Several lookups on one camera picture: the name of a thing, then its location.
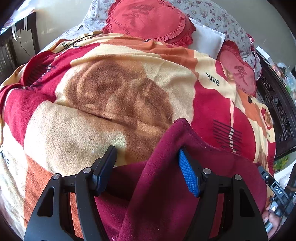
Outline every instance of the blue textured pad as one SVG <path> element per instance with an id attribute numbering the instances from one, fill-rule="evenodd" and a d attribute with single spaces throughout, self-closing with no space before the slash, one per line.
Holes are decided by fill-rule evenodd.
<path id="1" fill-rule="evenodd" d="M 197 176 L 194 174 L 193 169 L 182 150 L 179 151 L 179 166 L 189 191 L 193 193 L 195 197 L 198 197 L 200 191 L 197 186 Z"/>

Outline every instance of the white pillow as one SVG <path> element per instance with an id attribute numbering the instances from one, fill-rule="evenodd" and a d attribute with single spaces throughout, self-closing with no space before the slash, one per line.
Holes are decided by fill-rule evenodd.
<path id="1" fill-rule="evenodd" d="M 211 58 L 217 59 L 225 40 L 225 34 L 204 26 L 192 18 L 189 19 L 196 27 L 196 31 L 192 33 L 193 44 L 189 45 L 188 48 L 200 53 L 206 53 Z"/>

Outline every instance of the hand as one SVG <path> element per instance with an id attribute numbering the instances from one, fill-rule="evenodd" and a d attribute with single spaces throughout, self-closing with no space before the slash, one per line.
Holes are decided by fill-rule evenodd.
<path id="1" fill-rule="evenodd" d="M 275 232 L 277 231 L 277 229 L 278 229 L 278 227 L 280 225 L 280 222 L 281 222 L 280 217 L 278 217 L 274 213 L 268 213 L 268 210 L 270 209 L 270 205 L 271 204 L 269 204 L 266 207 L 266 210 L 262 213 L 263 221 L 266 223 L 267 220 L 269 220 L 272 223 L 272 226 L 273 226 L 272 229 L 267 234 L 268 239 L 270 239 L 275 234 Z"/>

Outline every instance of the fleece blanket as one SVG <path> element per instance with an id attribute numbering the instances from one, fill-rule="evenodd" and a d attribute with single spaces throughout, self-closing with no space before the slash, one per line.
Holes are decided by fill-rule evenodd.
<path id="1" fill-rule="evenodd" d="M 241 175 L 259 210 L 265 209 L 266 185 L 256 165 L 209 146 L 185 119 L 179 119 L 163 135 L 149 160 L 114 168 L 106 191 L 95 197 L 109 240 L 183 240 L 199 198 L 189 192 L 178 164 L 182 146 L 203 168 L 221 176 Z M 223 198 L 223 194 L 218 195 L 210 238 L 219 231 Z"/>
<path id="2" fill-rule="evenodd" d="M 147 160 L 178 118 L 209 145 L 273 171 L 267 107 L 220 62 L 151 39 L 61 39 L 1 85 L 0 110 L 2 212 L 21 237 L 52 174 L 78 173 L 109 145 L 116 166 Z"/>

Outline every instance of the multicolored blanket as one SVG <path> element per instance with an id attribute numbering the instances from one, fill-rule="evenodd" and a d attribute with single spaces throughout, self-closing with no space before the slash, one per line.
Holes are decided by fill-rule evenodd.
<path id="1" fill-rule="evenodd" d="M 178 118 L 272 173 L 267 107 L 237 90 L 220 62 L 150 39 L 100 31 L 61 39 L 1 85 L 0 109 L 2 211 L 21 237 L 52 174 L 78 173 L 109 145 L 116 166 L 146 160 Z"/>

